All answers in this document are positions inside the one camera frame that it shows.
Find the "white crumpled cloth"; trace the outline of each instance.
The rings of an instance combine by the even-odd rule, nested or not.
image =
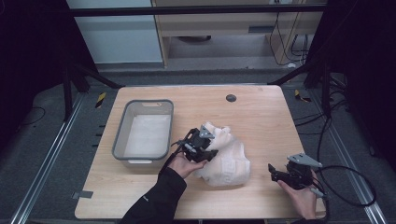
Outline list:
[[[203,169],[194,172],[213,187],[242,185],[250,176],[250,161],[245,157],[244,144],[231,134],[230,127],[217,128],[207,122],[205,127],[215,135],[206,149],[219,152]]]

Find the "metal rail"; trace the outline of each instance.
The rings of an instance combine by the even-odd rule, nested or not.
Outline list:
[[[73,17],[142,16],[176,14],[223,14],[260,12],[317,12],[336,10],[326,4],[245,5],[245,6],[193,6],[193,7],[113,7],[71,8],[68,10],[43,10],[40,13]]]
[[[321,111],[321,105],[319,100],[320,97],[318,96],[318,93],[315,90],[309,91],[309,93],[311,94],[312,99],[315,102],[318,110]],[[334,149],[337,152],[337,155],[340,158],[341,163],[343,163],[343,165],[349,168],[359,171],[355,162],[352,160],[349,153],[347,152],[347,147],[344,145],[341,136],[339,135],[336,128],[332,124],[330,125],[329,128],[329,135],[330,138],[332,139]],[[347,172],[347,175],[361,203],[370,202],[373,199],[373,194],[370,191],[370,188],[368,187],[364,179],[361,178],[360,176],[353,175],[351,172]],[[379,208],[378,203],[374,203],[368,207],[364,207],[364,210],[367,214],[367,217],[370,218],[370,221],[372,223],[374,224],[388,223],[384,217],[384,214]]]
[[[23,224],[26,222],[27,218],[32,211],[33,206],[35,205],[35,201],[38,198],[41,190],[43,189],[46,180],[52,170],[53,164],[55,163],[59,152],[64,145],[64,141],[69,134],[69,131],[76,119],[78,111],[81,109],[81,104],[84,99],[84,93],[79,93],[78,97],[74,104],[74,111],[71,114],[69,120],[65,121],[61,127],[61,130],[58,132],[54,142],[52,143],[51,148],[47,154],[47,157],[44,159],[40,170],[38,171],[37,175],[35,176],[35,180],[33,181],[32,185],[30,186],[28,192],[24,196],[21,204],[19,205],[17,211],[14,213],[11,219],[12,224]]]

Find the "floor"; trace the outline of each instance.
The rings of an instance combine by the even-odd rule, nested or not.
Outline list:
[[[295,49],[301,49],[304,39],[299,36]],[[120,84],[138,85],[210,85],[210,84],[265,84],[286,75],[301,65],[300,56],[291,64],[279,65],[263,35],[212,36],[208,41],[200,38],[173,38],[169,64],[165,68],[136,68],[133,71],[102,75]],[[343,202],[330,192],[330,223],[396,223],[394,214],[396,177],[382,158],[372,157],[353,115],[347,112],[342,94],[332,95],[332,123],[320,140],[324,118],[320,115],[320,87],[306,90],[302,85],[304,74],[282,86],[290,113],[295,120],[304,150],[315,158],[320,150],[320,161],[325,165],[349,165],[368,176],[376,189],[377,201],[362,208]],[[57,139],[63,127],[64,106],[62,86],[43,91],[35,98],[31,113],[20,131],[1,157],[0,165],[0,223],[18,217],[28,223],[83,223],[74,216],[77,200],[74,192],[82,190],[85,178],[100,141],[101,133],[111,110],[117,90],[112,90],[91,78],[89,93],[73,91],[80,110],[67,130],[65,139]],[[304,99],[295,97],[300,91]],[[98,96],[106,92],[100,108],[94,105]],[[306,125],[301,124],[318,117]],[[53,143],[60,150],[52,153]],[[43,170],[43,161],[49,169]],[[37,174],[45,178],[36,178]],[[371,192],[358,176],[344,170],[326,171],[326,179],[336,192],[348,200],[361,203],[371,200]],[[116,223],[117,220],[89,220],[88,223]],[[287,220],[267,220],[268,223],[286,223]],[[197,220],[184,223],[198,223]],[[264,223],[263,220],[204,220],[203,223]]]

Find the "gray carpet floor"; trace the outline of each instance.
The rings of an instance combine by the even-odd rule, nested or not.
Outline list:
[[[216,44],[212,38],[209,45]],[[264,84],[286,75],[291,68],[278,66],[273,59],[267,66],[262,64],[265,58],[270,58],[268,49],[249,49],[242,45],[242,51],[232,53],[232,46],[242,41],[261,40],[256,36],[253,39],[225,41],[220,39],[223,46],[205,50],[214,50],[213,53],[200,53],[196,50],[185,49],[182,41],[175,42],[175,48],[170,52],[167,69],[140,69],[134,72],[106,72],[103,76],[127,86],[146,85],[213,85],[213,84]],[[215,63],[216,57],[233,54],[223,64]],[[83,97],[81,110],[74,122],[69,135],[65,139],[62,150],[56,162],[51,167],[48,179],[35,201],[30,213],[30,223],[81,223],[77,220],[74,211],[77,200],[72,194],[83,188],[95,154],[100,135],[117,90],[112,90],[102,83],[88,78],[91,89],[88,93],[77,93],[73,90],[73,98],[80,94]],[[320,87],[306,90],[302,81],[304,75],[299,75],[282,86],[290,113],[296,124],[308,119],[306,116],[317,115],[320,109],[315,102],[305,102],[295,98],[294,90],[299,90],[303,97],[314,99],[320,95]],[[106,92],[106,98],[101,108],[95,108],[101,92]],[[344,100],[342,94],[335,94],[332,104]],[[62,86],[56,86],[37,95],[34,108],[26,117],[24,124],[9,143],[7,150],[1,155],[0,163],[0,223],[8,223],[12,218],[23,197],[29,190],[35,174],[40,169],[42,161],[59,132],[64,118],[64,99]],[[317,157],[319,133],[324,125],[320,118],[309,124],[298,126],[297,131],[302,141],[305,153],[312,158]],[[381,157],[372,157],[369,146],[363,137],[354,115],[349,113],[347,105],[340,105],[332,111],[332,126],[339,133],[348,154],[355,162],[360,172],[365,174],[373,183],[377,192],[377,204],[388,223],[396,223],[396,198],[393,192],[396,189],[396,175],[388,162]],[[342,164],[337,145],[331,138],[329,130],[323,134],[320,145],[320,161],[325,165]],[[342,170],[326,171],[325,177],[330,185],[350,201],[359,203],[355,187],[351,184],[349,175]],[[366,214],[366,209],[352,206],[339,197],[330,194],[330,223],[372,223]],[[288,220],[268,220],[267,223],[287,223]],[[87,223],[116,223],[117,220],[90,220]],[[183,223],[198,223],[197,220],[183,221]],[[263,220],[204,220],[204,223],[264,223]]]
[[[205,72],[193,76],[192,74],[174,73],[177,78],[169,79],[168,76],[156,73],[152,74],[118,74],[114,79],[126,85],[178,85],[178,84],[227,84],[227,83],[265,83],[279,77],[281,74],[271,76],[260,76],[259,71],[249,70],[242,77],[230,75],[230,71]],[[222,79],[212,79],[210,82],[202,78],[204,76],[219,76]],[[297,100],[294,97],[292,85],[300,90],[303,97],[312,97],[312,92],[301,88],[298,82],[290,83],[291,86],[283,88],[290,112],[296,124],[304,121],[300,119],[309,115],[319,113],[314,102],[308,103]],[[56,86],[44,91],[35,98],[34,106],[45,109],[45,115],[37,122],[35,120],[43,116],[43,110],[32,109],[26,118],[26,123],[14,137],[10,147],[10,153],[3,157],[0,176],[1,185],[1,214],[0,219],[6,220],[12,217],[17,206],[21,202],[24,193],[28,190],[30,183],[38,171],[40,162],[45,158],[55,134],[62,125],[64,114],[62,86]],[[96,100],[101,92],[106,92],[106,98],[101,108],[95,108]],[[84,100],[82,108],[78,113],[76,122],[64,143],[49,178],[37,198],[35,206],[30,214],[31,220],[69,220],[77,221],[74,210],[77,200],[72,199],[75,191],[82,190],[85,178],[90,169],[96,147],[100,141],[100,133],[106,124],[109,112],[117,94],[102,84],[92,81],[89,93],[83,93]],[[334,104],[343,100],[343,96],[334,95]],[[334,125],[342,136],[354,162],[360,171],[366,174],[375,185],[377,191],[377,202],[389,223],[396,223],[396,215],[393,213],[396,200],[392,196],[396,187],[394,173],[387,162],[381,158],[372,157],[369,154],[367,143],[353,119],[353,115],[346,111],[346,106],[341,105],[332,112],[332,125]],[[312,158],[317,155],[318,138],[324,122],[318,119],[304,126],[297,127],[305,152]],[[320,147],[320,161],[324,165],[341,164],[330,136],[325,133]],[[345,171],[326,172],[326,179],[337,191],[358,203],[353,186]],[[330,192],[331,223],[371,223],[363,208],[351,206],[341,201]],[[284,223],[283,220],[269,220],[270,223]]]

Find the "white cabinet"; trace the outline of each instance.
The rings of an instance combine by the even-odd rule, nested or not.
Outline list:
[[[67,0],[70,8],[151,7],[150,0]],[[163,63],[153,16],[76,17],[97,65]]]
[[[292,0],[293,4],[326,3],[327,0]],[[271,0],[152,0],[155,7],[174,6],[254,6],[268,5]],[[286,53],[295,35],[312,35],[321,18],[321,12],[282,12],[282,13],[224,13],[193,15],[157,16],[160,37],[165,40],[172,36],[190,35],[248,35],[254,28],[271,36],[269,43],[276,61],[286,63]],[[167,61],[169,48],[163,44],[163,60]]]

